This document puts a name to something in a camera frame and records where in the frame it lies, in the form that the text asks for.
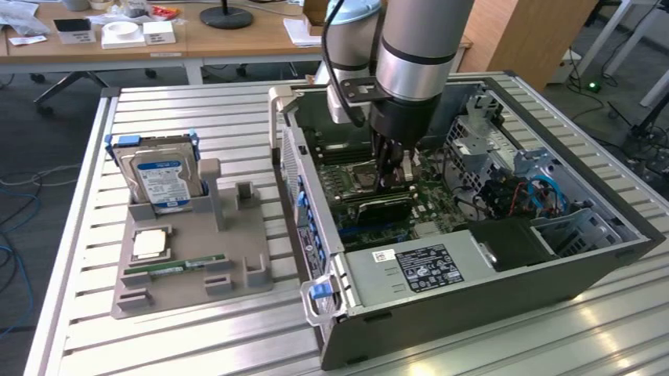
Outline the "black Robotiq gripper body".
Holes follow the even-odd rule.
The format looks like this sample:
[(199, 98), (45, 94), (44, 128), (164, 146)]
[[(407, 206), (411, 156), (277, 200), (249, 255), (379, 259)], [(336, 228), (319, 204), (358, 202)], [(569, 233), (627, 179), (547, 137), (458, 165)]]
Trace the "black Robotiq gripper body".
[(391, 97), (372, 103), (370, 126), (387, 139), (416, 143), (427, 133), (438, 107), (438, 96), (423, 101)]

